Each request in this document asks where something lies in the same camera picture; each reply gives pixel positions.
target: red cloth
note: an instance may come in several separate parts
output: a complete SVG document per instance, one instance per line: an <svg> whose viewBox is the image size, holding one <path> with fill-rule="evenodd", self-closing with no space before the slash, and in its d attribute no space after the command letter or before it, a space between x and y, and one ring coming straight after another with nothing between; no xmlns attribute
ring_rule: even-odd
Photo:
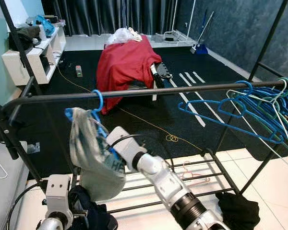
<svg viewBox="0 0 288 230"><path fill-rule="evenodd" d="M146 36L143 41L109 45L102 51L97 67L97 89L101 92L127 90L131 81L143 81L147 88L153 87L150 66L160 63ZM104 99L101 113L107 114L122 98Z"/></svg>

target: gray curtain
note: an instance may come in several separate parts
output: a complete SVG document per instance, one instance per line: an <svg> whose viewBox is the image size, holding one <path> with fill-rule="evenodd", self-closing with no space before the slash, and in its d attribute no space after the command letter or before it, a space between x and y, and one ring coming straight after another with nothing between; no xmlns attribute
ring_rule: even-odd
<svg viewBox="0 0 288 230"><path fill-rule="evenodd" d="M172 27L175 0L42 0L45 14L66 20L66 35L100 35L132 27L163 34Z"/></svg>

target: black metal rack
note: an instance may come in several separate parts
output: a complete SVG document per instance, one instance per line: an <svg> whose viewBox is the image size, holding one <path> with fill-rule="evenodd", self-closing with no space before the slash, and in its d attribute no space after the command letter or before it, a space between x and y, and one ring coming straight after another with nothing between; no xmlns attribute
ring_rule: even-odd
<svg viewBox="0 0 288 230"><path fill-rule="evenodd" d="M273 26L270 30L270 33L265 41L265 44L261 50L261 53L256 61L256 64L253 68L253 71L249 77L249 81L252 81L254 73L256 72L258 66L261 66L263 68L265 68L266 70L272 72L273 74L282 77L281 74L277 73L275 70L272 70L271 68L267 67L266 65L264 65L263 63L261 63L261 59L271 41L271 38L274 34L274 31L277 27L277 24L281 18L281 15L283 14L283 11L286 7L288 0L283 0L282 5L278 11L278 14L275 18L275 21L273 23ZM79 173L79 169L74 167L70 156L68 154L68 151L65 149L62 140L60 139L60 136L58 134L58 130L55 127L55 124L51 118L50 112L48 110L47 107L47 103L49 102L59 102L59 101L75 101L75 100L80 100L80 99L98 99L98 96L93 94L93 93L77 93L77 94L58 94L58 95L42 95L41 90L39 88L39 85L36 81L36 78L34 76L34 73L32 71L32 68L30 66L30 63L26 57L24 48L22 47L22 44L20 42L20 39L16 33L16 29L14 27L14 24L12 22L11 16L9 14L9 11L7 9L7 6L4 2L4 0L0 0L0 6L2 9L2 12L4 14L4 17L6 19L6 22L10 28L11 31L11 35L15 41L15 44L20 52L20 57L22 62L24 63L24 66L26 67L30 79L27 83L27 85L25 86L20 98L12 100L8 103L6 103L5 105L3 105L2 107L0 107L0 134L6 144L6 147L8 148L11 157L15 160L17 159L19 156L21 157L21 159L24 161L24 163L26 164L26 166L28 167L30 173L32 174L32 176L34 177L34 179L39 182L42 178L39 175L38 171L36 170L36 168L34 167L34 165L32 164L32 162L30 161L30 159L28 158L25 150L23 149L22 145L19 142L19 139L16 136L15 133L15 128L13 127L13 122L15 121L20 109L21 109L21 105L23 104L34 104L34 103L41 103L46 114L47 117L50 120L50 126L56 136L56 138L58 139L59 143L60 143L60 147L62 150L62 153L66 159L66 162L69 166L70 171L73 174L73 178L72 178L72 186L76 184L76 178L77 175ZM262 86L267 86L267 87L272 87L272 86L283 86L284 82L283 81L270 81L270 82L253 82L252 85L254 87L262 87ZM243 83L231 83L231 84L217 84L217 85L203 85L203 86L193 86L193 87L179 87L179 88L169 88L169 89L148 89L148 90L132 90L132 91L116 91L116 92L103 92L102 96L104 98L110 98L110 97L131 97L131 96L144 96L144 95L153 95L153 94L174 94L174 93L180 93L180 92L194 92L194 91L213 91L213 90L229 90L229 89L239 89L239 88L247 88L247 86ZM37 96L32 96L32 94L30 93L30 90L34 89ZM9 117L6 117L6 113L7 111L12 111L12 114ZM210 150L210 149L205 149L206 152L208 152L211 157L212 160L205 160L205 161L198 161L198 162L191 162L189 163L191 164L199 164L199 163L210 163L210 162L215 162L216 165L218 166L218 168L220 169L221 172L219 173L213 173L213 174L209 174L209 175L205 175L205 176L197 176L197 177L192 177L192 178L188 178L188 179L184 179L184 180L193 180L193 179L199 179L199 178L203 178L203 177L212 177L212 176L220 176L223 175L227 182L230 185L230 188L226 188L226 189L222 189L222 190L218 190L218 191L211 191L211 192L207 192L207 193L202 193L202 194L197 194L197 196L205 196L205 195L209 195L209 194L214 194L216 192L225 192L225 191L234 191L236 194L243 194L243 192L248 188L248 186L252 183L252 181L256 178L256 176L260 173L260 171L264 168L264 166L270 161L270 159L273 157L274 153L271 151L268 156L266 157L266 159L263 161L263 163L260 165L260 167L256 170L256 172L253 174L253 176L251 177L251 179L246 183L246 185L239 190L237 188L237 186L235 185L235 183L232 181L231 177L229 176L229 174L227 173L227 171L225 170L225 168L223 167L222 163L218 160L218 158L216 157L216 152L218 151L224 137L225 134L228 130L228 127L226 127L218 141L217 147L214 150ZM130 187L130 188L125 188L123 191L128 191L128 190L133 190L133 189L139 189L139 188L144 188L144 187L150 187L153 186L152 184L147 184L147 185L141 185L141 186L136 186L136 187ZM161 202L153 202L153 203L149 203L149 204L143 204L143 205L139 205L139 206L133 206L133 207L126 207L126 208L121 208L121 209L117 209L117 210L112 210L109 211L109 213L114 213L114 212L121 212L121 211L126 211L126 210L131 210L131 209L135 209L135 208L141 208L141 207L147 207L147 206L151 206L151 205L158 205L161 204Z"/></svg>

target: white plastic bag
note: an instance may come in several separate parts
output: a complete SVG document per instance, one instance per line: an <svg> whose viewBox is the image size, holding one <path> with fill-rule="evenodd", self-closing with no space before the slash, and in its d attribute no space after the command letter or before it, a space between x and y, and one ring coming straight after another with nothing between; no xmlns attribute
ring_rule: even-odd
<svg viewBox="0 0 288 230"><path fill-rule="evenodd" d="M126 43L129 40L133 40L132 33L126 28L120 28L112 34L106 42L106 46L116 43Z"/></svg>

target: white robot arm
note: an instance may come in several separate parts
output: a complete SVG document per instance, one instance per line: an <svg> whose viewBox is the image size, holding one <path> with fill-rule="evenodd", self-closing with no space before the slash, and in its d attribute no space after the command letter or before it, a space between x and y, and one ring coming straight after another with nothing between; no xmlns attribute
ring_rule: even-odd
<svg viewBox="0 0 288 230"><path fill-rule="evenodd" d="M154 185L156 194L182 229L230 230L202 205L161 157L148 154L134 138L123 139L128 135L118 126L108 135L107 143L124 158L129 170L141 172Z"/></svg>

